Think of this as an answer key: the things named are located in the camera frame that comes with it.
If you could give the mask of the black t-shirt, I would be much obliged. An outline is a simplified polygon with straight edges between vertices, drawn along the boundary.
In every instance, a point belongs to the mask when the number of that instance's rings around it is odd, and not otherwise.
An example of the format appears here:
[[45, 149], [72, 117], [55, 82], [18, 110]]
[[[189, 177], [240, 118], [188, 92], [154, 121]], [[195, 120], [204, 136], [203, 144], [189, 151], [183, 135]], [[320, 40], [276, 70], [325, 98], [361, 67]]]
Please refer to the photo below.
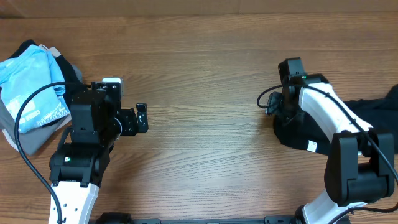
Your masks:
[[283, 121], [275, 117], [274, 133], [281, 144], [299, 150], [329, 155], [335, 133], [359, 129], [348, 119], [338, 105], [355, 119], [364, 131], [373, 128], [386, 130], [394, 137], [397, 154], [397, 86], [393, 86], [381, 99], [342, 102], [329, 84], [314, 84], [320, 93], [308, 88], [299, 94], [299, 108], [304, 110], [303, 120]]

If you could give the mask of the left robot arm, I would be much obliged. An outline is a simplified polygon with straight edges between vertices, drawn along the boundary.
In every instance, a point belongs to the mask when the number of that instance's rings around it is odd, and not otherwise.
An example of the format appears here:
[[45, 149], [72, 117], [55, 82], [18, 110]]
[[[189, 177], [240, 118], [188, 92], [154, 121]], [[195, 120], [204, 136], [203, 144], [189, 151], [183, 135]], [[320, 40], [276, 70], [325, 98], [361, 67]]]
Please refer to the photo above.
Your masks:
[[72, 125], [49, 162], [49, 223], [88, 223], [115, 141], [149, 129], [146, 103], [123, 109], [122, 95], [122, 80], [105, 78], [72, 96]]

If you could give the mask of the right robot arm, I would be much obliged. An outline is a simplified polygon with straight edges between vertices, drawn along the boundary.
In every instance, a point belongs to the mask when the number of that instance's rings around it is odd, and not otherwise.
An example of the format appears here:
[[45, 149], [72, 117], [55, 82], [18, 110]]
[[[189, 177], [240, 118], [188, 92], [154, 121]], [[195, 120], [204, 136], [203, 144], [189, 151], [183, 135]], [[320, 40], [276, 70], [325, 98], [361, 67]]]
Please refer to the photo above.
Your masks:
[[281, 84], [267, 90], [266, 115], [281, 144], [324, 154], [324, 191], [294, 215], [266, 223], [349, 223], [356, 211], [374, 211], [397, 185], [394, 136], [356, 115], [320, 73], [308, 74], [298, 57], [278, 66]]

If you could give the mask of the black folded shirt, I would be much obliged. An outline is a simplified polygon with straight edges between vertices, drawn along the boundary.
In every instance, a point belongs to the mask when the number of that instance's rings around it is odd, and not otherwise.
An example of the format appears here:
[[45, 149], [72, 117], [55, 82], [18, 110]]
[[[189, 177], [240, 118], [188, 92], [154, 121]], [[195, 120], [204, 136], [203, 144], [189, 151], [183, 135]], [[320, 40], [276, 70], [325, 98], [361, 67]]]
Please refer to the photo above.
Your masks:
[[[9, 58], [16, 58], [20, 56], [30, 45], [37, 44], [32, 39], [26, 40], [25, 42], [21, 43], [19, 48]], [[55, 47], [49, 48], [49, 52], [55, 58], [55, 61], [62, 72], [63, 79], [66, 82], [83, 83], [83, 75], [75, 65], [72, 65]], [[70, 106], [70, 103], [72, 102], [72, 96], [82, 90], [84, 90], [84, 88], [79, 85], [67, 85], [65, 87], [63, 98], [67, 106]]]

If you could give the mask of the grey folded shirt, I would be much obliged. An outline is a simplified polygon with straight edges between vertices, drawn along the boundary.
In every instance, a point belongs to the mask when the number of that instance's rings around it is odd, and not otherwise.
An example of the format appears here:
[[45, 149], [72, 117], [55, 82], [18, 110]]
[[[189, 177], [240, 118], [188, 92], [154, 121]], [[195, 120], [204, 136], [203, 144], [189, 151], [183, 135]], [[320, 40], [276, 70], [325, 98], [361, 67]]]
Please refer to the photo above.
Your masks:
[[[49, 137], [58, 129], [66, 125], [71, 121], [71, 116], [68, 115], [62, 118], [60, 121], [57, 121], [55, 124], [50, 126], [42, 126], [39, 128], [35, 128], [30, 130], [26, 134], [19, 134], [20, 144], [28, 155], [35, 154], [49, 139]], [[1, 131], [4, 134], [8, 143], [18, 151], [18, 148], [15, 144], [15, 137], [13, 134], [14, 131], [14, 120], [12, 116], [9, 114], [8, 110], [4, 106], [4, 103], [1, 101]]]

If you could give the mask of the light blue folded shirt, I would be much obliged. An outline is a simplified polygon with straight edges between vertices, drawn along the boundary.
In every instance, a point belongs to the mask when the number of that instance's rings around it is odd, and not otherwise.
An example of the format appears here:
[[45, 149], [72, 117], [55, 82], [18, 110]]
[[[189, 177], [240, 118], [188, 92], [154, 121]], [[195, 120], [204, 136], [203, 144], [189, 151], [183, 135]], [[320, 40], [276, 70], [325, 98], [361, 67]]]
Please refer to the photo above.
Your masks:
[[[53, 55], [36, 45], [30, 45], [20, 56], [1, 62], [1, 99], [13, 119], [25, 100], [39, 88], [64, 82]], [[25, 106], [19, 132], [27, 133], [70, 114], [63, 98], [64, 85], [47, 88]]]

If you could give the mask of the beige folded shirt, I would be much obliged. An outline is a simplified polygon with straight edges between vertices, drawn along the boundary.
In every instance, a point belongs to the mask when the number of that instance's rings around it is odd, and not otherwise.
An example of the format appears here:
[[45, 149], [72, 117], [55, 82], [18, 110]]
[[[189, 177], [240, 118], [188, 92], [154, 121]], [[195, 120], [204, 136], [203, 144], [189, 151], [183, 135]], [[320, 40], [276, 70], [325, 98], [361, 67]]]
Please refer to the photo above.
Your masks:
[[[56, 61], [60, 56], [55, 47], [32, 44], [19, 56], [1, 62], [1, 129], [12, 147], [16, 147], [14, 125], [23, 102], [45, 85], [65, 81]], [[19, 121], [19, 139], [27, 154], [38, 151], [71, 120], [66, 92], [65, 85], [47, 88], [25, 106]]]

